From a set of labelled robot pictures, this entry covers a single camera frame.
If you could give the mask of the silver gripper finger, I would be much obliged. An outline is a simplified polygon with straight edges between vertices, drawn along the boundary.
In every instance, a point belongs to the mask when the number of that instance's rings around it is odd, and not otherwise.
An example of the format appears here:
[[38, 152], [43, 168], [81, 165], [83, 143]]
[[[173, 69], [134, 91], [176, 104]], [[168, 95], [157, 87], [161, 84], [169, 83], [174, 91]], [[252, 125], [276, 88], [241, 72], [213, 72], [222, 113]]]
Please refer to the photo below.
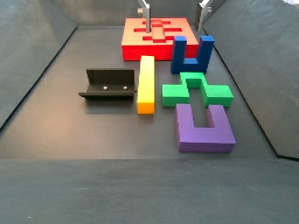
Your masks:
[[204, 17], [210, 12], [210, 3], [212, 3], [212, 0], [201, 0], [201, 2], [197, 3], [196, 19], [194, 19], [196, 31], [201, 29]]
[[150, 5], [145, 2], [145, 0], [136, 0], [138, 2], [140, 7], [137, 8], [137, 14], [142, 16], [145, 19], [145, 32], [150, 32]]

